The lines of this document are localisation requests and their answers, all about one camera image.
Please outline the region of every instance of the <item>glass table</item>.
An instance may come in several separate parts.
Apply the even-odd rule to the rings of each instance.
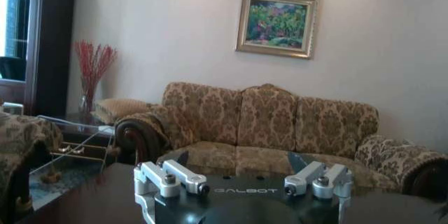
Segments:
[[[29,173],[34,210],[100,174],[116,161],[108,155],[108,149],[114,143],[113,132],[102,127],[98,129],[94,124],[40,117],[57,125],[64,140],[58,149],[50,150],[50,157],[44,164],[32,168]]]

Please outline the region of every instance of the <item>painting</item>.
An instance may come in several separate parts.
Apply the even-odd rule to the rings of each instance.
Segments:
[[[237,51],[310,58],[317,0],[242,0]]]

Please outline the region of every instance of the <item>floral patterned sofa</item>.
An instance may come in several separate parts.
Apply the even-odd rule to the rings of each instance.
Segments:
[[[29,171],[49,161],[48,149],[61,142],[53,123],[0,111],[0,223],[14,223],[32,209]]]
[[[377,126],[377,110],[362,103],[297,96],[270,84],[237,91],[173,82],[161,105],[124,117],[116,132],[138,162],[189,151],[197,173],[285,176],[288,152],[306,153],[346,165],[357,189],[445,195],[448,156],[376,135]]]

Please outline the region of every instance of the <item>glass vase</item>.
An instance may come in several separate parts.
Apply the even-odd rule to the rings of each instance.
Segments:
[[[88,115],[90,111],[93,110],[93,97],[94,97],[94,88],[88,88],[86,90],[82,90],[82,94],[80,97],[78,102],[78,113],[82,115]]]

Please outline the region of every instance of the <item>framed painting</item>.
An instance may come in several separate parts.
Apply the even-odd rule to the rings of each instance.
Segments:
[[[242,0],[236,50],[309,59],[317,0]]]

